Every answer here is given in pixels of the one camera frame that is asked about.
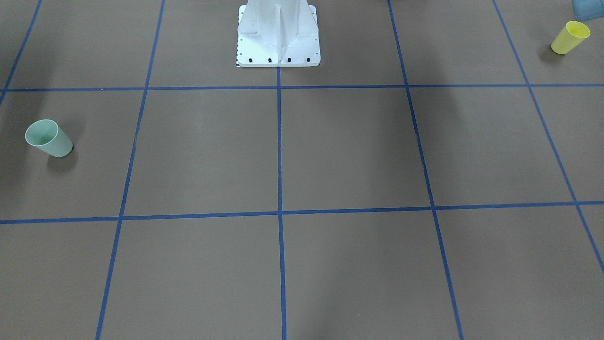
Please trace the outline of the yellow plastic cup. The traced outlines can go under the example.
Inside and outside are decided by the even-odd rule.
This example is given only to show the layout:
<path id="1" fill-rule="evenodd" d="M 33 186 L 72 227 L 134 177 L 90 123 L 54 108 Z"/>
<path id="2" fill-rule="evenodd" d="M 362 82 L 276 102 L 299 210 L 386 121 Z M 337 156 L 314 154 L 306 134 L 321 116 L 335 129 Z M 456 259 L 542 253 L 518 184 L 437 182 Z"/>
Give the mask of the yellow plastic cup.
<path id="1" fill-rule="evenodd" d="M 552 41 L 551 49 L 558 55 L 565 55 L 590 37 L 590 34 L 590 29 L 584 23 L 568 21 Z"/>

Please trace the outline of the green plastic cup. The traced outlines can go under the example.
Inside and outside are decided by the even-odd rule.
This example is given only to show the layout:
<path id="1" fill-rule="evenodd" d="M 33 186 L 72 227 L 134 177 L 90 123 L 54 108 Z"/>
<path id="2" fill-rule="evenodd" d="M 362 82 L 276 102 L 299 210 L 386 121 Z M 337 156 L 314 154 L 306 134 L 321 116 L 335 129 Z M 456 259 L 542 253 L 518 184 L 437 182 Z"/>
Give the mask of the green plastic cup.
<path id="1" fill-rule="evenodd" d="M 51 119 L 42 119 L 32 123 L 26 129 L 25 141 L 29 145 L 56 158 L 69 155 L 74 148 L 71 139 Z"/>

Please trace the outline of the white pedestal column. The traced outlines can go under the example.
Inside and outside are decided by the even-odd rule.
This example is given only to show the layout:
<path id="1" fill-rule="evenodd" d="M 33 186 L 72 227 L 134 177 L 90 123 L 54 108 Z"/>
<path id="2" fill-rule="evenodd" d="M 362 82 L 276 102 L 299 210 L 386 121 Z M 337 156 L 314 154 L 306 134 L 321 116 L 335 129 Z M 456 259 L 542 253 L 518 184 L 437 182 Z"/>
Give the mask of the white pedestal column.
<path id="1" fill-rule="evenodd" d="M 321 64 L 317 9 L 306 0 L 249 0 L 238 15 L 237 67 Z"/>

